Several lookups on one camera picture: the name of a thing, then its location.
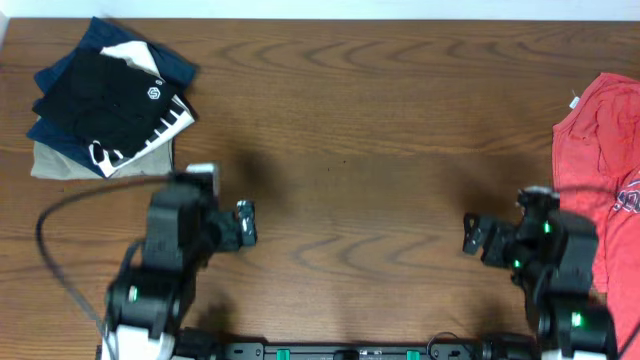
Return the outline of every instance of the white wall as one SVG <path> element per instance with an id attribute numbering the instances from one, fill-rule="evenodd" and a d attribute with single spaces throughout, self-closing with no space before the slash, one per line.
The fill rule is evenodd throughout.
<path id="1" fill-rule="evenodd" d="M 7 17 L 640 20 L 640 0 L 0 0 Z"/>
<path id="2" fill-rule="evenodd" d="M 7 27 L 9 26 L 9 18 L 7 18 L 2 11 L 0 11 L 0 49 L 2 49 L 2 43 L 4 39 L 4 34 L 7 32 Z"/>

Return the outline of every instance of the shirt logo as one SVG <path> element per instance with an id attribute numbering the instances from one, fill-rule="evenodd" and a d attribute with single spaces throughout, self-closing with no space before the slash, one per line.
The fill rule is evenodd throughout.
<path id="1" fill-rule="evenodd" d="M 629 190 L 636 185 L 640 185 L 640 180 L 633 180 L 629 185 L 618 193 L 616 204 L 613 205 L 614 211 L 624 210 L 626 212 L 640 213 L 640 191 Z"/>
<path id="2" fill-rule="evenodd" d="M 149 99 L 151 100 L 160 99 L 160 90 L 157 87 L 152 86 L 149 88 L 149 91 L 147 91 L 147 95 L 149 95 Z"/>

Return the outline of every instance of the navy blue shirt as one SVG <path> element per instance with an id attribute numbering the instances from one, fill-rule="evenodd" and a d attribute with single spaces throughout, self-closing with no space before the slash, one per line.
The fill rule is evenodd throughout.
<path id="1" fill-rule="evenodd" d="M 103 47 L 115 46 L 129 41 L 144 40 L 130 32 L 98 18 L 91 19 L 89 29 L 80 40 L 77 48 L 100 52 Z M 170 50 L 148 43 L 149 52 L 160 71 L 160 75 L 169 83 L 181 89 L 186 89 L 195 76 L 195 66 L 182 59 Z M 60 59 L 53 66 L 39 71 L 34 76 L 36 84 L 46 93 L 58 80 L 71 60 L 76 50 Z M 88 144 L 82 139 L 70 135 L 46 118 L 40 119 L 27 132 L 31 140 L 43 143 L 59 153 L 85 166 L 96 174 L 103 176 L 100 168 L 93 164 Z"/>

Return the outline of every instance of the green led light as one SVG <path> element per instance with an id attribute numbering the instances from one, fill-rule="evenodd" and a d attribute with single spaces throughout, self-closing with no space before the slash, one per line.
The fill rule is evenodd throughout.
<path id="1" fill-rule="evenodd" d="M 129 288 L 129 302 L 136 302 L 138 300 L 138 288 L 131 286 Z"/>
<path id="2" fill-rule="evenodd" d="M 291 352 L 288 349 L 280 349 L 276 351 L 276 360 L 289 360 Z"/>
<path id="3" fill-rule="evenodd" d="M 420 360 L 420 352 L 415 350 L 407 351 L 407 360 Z"/>
<path id="4" fill-rule="evenodd" d="M 573 325 L 573 327 L 582 326 L 583 320 L 582 314 L 578 312 L 571 313 L 571 325 Z"/>

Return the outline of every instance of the red t-shirt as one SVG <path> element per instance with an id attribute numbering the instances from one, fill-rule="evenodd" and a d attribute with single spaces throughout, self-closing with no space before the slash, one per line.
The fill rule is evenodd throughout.
<path id="1" fill-rule="evenodd" d="M 560 207 L 595 222 L 594 285 L 607 293 L 618 347 L 640 321 L 640 82 L 601 74 L 553 127 Z M 625 355 L 640 359 L 640 340 Z"/>

